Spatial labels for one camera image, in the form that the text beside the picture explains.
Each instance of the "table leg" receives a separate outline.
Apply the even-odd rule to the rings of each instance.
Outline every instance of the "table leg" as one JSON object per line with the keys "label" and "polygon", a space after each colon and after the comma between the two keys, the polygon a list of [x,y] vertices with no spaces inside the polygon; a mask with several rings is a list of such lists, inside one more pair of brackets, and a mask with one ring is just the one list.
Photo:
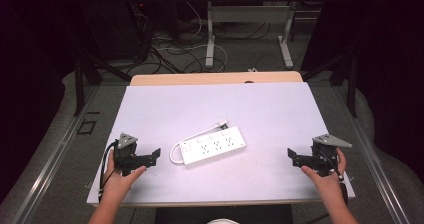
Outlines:
{"label": "table leg", "polygon": [[293,23],[294,12],[296,10],[296,2],[290,3],[290,9],[286,21],[286,25],[284,28],[284,36],[278,36],[278,41],[280,43],[281,53],[284,59],[284,65],[287,69],[293,68],[293,61],[290,56],[289,48],[287,46],[287,40],[290,35],[290,28]]}
{"label": "table leg", "polygon": [[206,68],[213,67],[213,54],[215,47],[215,37],[213,35],[213,21],[212,21],[212,3],[208,2],[208,47],[206,49]]}

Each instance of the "white table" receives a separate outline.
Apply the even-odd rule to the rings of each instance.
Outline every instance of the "white table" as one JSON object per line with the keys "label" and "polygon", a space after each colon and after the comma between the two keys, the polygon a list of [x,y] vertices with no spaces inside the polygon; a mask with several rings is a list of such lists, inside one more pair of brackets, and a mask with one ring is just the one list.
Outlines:
{"label": "white table", "polygon": [[[285,75],[288,81],[281,79]],[[189,82],[190,76],[202,84]],[[162,155],[157,165],[134,183],[122,205],[177,207],[319,200],[312,182],[292,166],[287,156],[287,148],[311,155],[312,137],[327,133],[308,84],[296,82],[299,78],[295,72],[134,78],[105,147],[125,132],[139,138],[138,155],[150,154],[157,148],[162,148]],[[154,79],[167,80],[168,84],[160,85]],[[260,83],[267,79],[269,83]],[[245,150],[192,168],[171,163],[168,155],[176,142],[208,129],[222,118],[228,120],[229,127],[240,129]],[[179,155],[177,149],[174,156],[177,159]],[[100,167],[87,198],[89,204],[98,204],[99,176]],[[355,194],[345,179],[352,198]]]}
{"label": "white table", "polygon": [[213,67],[215,36],[213,22],[276,22],[285,23],[283,36],[278,37],[284,64],[293,68],[293,62],[287,46],[287,39],[293,22],[296,3],[290,6],[212,6],[208,2],[208,47],[206,51],[207,68]]}

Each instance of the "white tabletop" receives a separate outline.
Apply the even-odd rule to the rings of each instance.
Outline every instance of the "white tabletop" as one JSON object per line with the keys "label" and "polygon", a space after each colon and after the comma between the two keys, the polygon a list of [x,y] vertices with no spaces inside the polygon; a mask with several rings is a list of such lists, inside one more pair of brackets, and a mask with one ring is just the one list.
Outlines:
{"label": "white tabletop", "polygon": [[[178,166],[172,146],[226,118],[246,149],[200,166]],[[327,133],[306,83],[127,87],[105,147],[125,132],[137,154],[162,148],[157,165],[132,186],[123,205],[193,206],[298,203],[319,200],[312,182],[292,166],[287,148],[311,155],[312,137]],[[175,158],[181,155],[179,149]],[[87,199],[97,204],[100,176]],[[354,197],[347,181],[348,196]]]}

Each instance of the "electrical outlet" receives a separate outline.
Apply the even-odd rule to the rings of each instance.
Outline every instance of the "electrical outlet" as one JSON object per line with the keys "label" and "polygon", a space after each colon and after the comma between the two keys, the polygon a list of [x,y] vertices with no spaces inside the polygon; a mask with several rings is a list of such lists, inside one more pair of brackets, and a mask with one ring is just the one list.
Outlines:
{"label": "electrical outlet", "polygon": [[246,147],[237,127],[196,137],[179,144],[185,165],[212,159]]}

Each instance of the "forearm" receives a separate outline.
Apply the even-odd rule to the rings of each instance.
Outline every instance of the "forearm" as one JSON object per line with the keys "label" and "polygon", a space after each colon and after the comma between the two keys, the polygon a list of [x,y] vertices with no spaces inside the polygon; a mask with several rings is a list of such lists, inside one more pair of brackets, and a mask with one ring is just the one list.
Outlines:
{"label": "forearm", "polygon": [[334,224],[356,224],[355,217],[350,212],[349,208],[344,203],[343,199],[338,201],[333,201],[331,203],[324,203],[332,223]]}
{"label": "forearm", "polygon": [[118,213],[119,205],[108,202],[100,202],[99,206],[94,211],[90,224],[113,224]]}

